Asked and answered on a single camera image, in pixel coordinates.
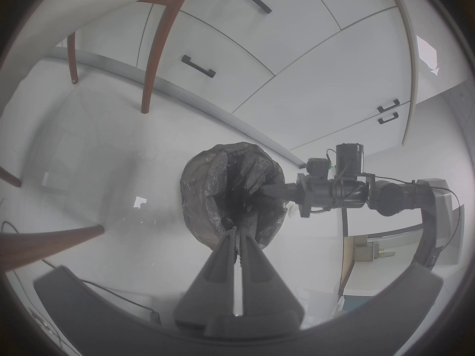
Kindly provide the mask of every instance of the wooden leg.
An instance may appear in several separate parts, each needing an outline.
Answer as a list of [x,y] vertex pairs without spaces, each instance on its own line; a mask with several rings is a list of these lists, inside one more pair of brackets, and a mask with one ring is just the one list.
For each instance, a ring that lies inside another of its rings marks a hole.
[[5,182],[11,184],[12,186],[21,186],[21,181],[15,175],[11,175],[7,170],[2,167],[0,167],[0,178],[3,179]]
[[172,3],[166,6],[162,18],[155,32],[155,37],[151,46],[147,69],[145,71],[145,81],[142,92],[142,113],[148,113],[150,110],[150,98],[153,90],[153,82],[157,74],[158,63],[162,56],[163,47],[170,33],[171,26],[175,21],[178,12],[185,0],[173,0]]
[[101,225],[39,234],[0,233],[0,269],[20,268],[103,233]]
[[76,84],[79,78],[77,77],[76,67],[76,32],[68,36],[68,63],[69,73],[71,74],[71,81]]

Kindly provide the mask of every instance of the plastic bag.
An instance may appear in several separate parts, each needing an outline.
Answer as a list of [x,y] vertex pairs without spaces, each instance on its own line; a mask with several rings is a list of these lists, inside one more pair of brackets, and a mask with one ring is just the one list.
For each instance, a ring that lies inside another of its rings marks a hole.
[[262,185],[285,183],[284,173],[258,145],[216,145],[193,157],[181,174],[181,205],[189,231],[214,249],[243,214],[257,211],[255,239],[269,245],[287,209],[282,199],[256,193]]

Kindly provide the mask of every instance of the tiled floor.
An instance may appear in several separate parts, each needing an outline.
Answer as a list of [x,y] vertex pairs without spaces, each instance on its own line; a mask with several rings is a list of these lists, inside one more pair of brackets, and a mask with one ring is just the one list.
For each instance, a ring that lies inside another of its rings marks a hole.
[[[104,235],[48,259],[154,308],[163,326],[172,328],[175,304],[211,253],[183,222],[181,172],[217,143],[253,141],[159,93],[143,115],[142,87],[120,77],[80,67],[79,78],[72,85],[66,62],[44,59],[7,106],[0,165],[21,176],[23,186],[0,181],[0,218],[25,233],[103,224]],[[294,181],[298,168],[265,150]],[[308,315],[319,315],[316,323],[327,319],[341,276],[337,212],[287,217],[264,252],[295,294],[311,289],[325,296]],[[47,271],[41,262],[17,270],[44,317],[32,279]],[[11,273],[9,278],[15,280]],[[98,292],[148,320],[146,310]]]

